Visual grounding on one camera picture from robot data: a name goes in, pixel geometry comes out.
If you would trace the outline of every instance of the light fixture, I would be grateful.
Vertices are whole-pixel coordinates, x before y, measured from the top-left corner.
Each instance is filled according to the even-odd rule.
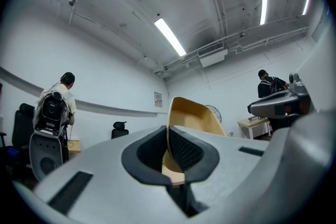
[[[263,25],[266,21],[266,12],[267,12],[267,0],[261,0],[260,25]]]
[[[304,9],[303,9],[302,15],[306,15],[307,10],[308,10],[308,6],[309,6],[309,2],[310,2],[310,0],[306,0],[306,4],[304,5]]]
[[[182,45],[177,40],[174,33],[170,30],[169,26],[166,24],[164,19],[160,18],[154,24],[161,31],[161,33],[166,37],[166,39],[170,42],[170,44],[174,47],[178,55],[183,56],[186,54]]]

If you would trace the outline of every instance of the man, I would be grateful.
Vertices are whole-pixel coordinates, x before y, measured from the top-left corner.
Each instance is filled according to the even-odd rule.
[[[287,82],[277,77],[270,77],[268,73],[263,69],[258,72],[258,76],[261,80],[260,84],[258,85],[259,98],[264,98],[275,92],[287,90],[289,87],[289,84]],[[289,119],[268,118],[268,120],[272,126],[273,132],[275,132],[277,129],[288,127],[291,124]]]
[[[70,93],[70,89],[72,88],[73,84],[75,82],[75,76],[74,74],[72,74],[71,72],[67,72],[65,73],[61,79],[60,79],[60,83],[57,83],[55,85],[53,85],[50,89],[45,89],[41,95],[39,100],[37,101],[37,108],[36,110],[38,110],[41,100],[50,92],[52,91],[57,91],[61,94],[61,96],[64,98],[65,102],[68,104],[69,106],[69,125],[73,125],[75,123],[75,115],[74,113],[77,112],[76,109],[76,103],[75,103],[75,99],[74,96]]]
[[[65,73],[61,77],[60,83],[57,83],[57,84],[53,85],[50,89],[45,89],[41,93],[41,96],[40,96],[39,100],[37,101],[36,111],[38,110],[42,99],[47,94],[49,94],[53,91],[57,91],[61,94],[62,98],[65,100],[65,102],[69,106],[69,125],[73,125],[75,123],[74,113],[77,112],[77,109],[76,109],[76,103],[75,103],[74,96],[70,93],[69,90],[72,88],[74,82],[75,82],[74,74],[72,74],[71,72]],[[59,141],[60,141],[61,145],[63,146],[62,160],[63,160],[63,162],[66,162],[69,159],[69,151],[68,151],[68,146],[67,146],[68,138],[66,136],[64,137],[64,134],[61,134],[58,138],[59,138]]]
[[[282,79],[270,77],[265,70],[260,70],[258,76],[261,80],[258,85],[259,98],[267,97],[275,92],[287,90],[289,84]]]

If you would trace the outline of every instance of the black rectangular strip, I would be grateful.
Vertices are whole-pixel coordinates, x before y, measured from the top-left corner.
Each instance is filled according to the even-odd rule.
[[[48,205],[66,215],[92,177],[93,175],[91,174],[78,172],[51,199]]]
[[[242,146],[239,151],[247,153],[247,154],[251,154],[251,155],[256,155],[259,157],[262,157],[264,154],[264,151],[261,150],[256,150],[255,148],[250,148],[250,147],[244,147]]]

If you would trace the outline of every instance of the air conditioning unit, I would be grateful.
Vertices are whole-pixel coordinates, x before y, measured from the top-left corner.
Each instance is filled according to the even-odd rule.
[[[224,44],[222,42],[213,44],[197,52],[203,67],[208,67],[214,63],[223,61],[227,53],[228,50],[224,49]]]

